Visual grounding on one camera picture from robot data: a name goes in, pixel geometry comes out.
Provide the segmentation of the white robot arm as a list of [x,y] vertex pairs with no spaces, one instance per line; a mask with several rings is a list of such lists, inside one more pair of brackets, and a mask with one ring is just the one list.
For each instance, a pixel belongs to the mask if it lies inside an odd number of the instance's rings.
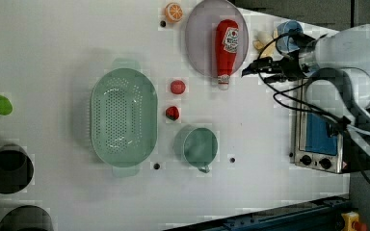
[[265,84],[302,80],[298,112],[318,115],[343,139],[370,147],[370,24],[318,39],[296,30],[278,37],[294,40],[298,48],[279,61],[260,56],[242,74],[265,72]]

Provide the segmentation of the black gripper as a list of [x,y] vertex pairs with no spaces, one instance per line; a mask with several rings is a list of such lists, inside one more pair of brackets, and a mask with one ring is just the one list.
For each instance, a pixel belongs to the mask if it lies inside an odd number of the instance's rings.
[[[277,61],[283,75],[289,81],[297,81],[305,78],[304,72],[299,65],[299,55],[315,40],[315,38],[303,33],[284,33],[276,38],[276,49],[283,58]],[[258,73],[270,73],[273,59],[265,57],[256,59],[242,70],[242,75],[247,76]],[[282,83],[284,76],[275,74],[264,78],[266,84]]]

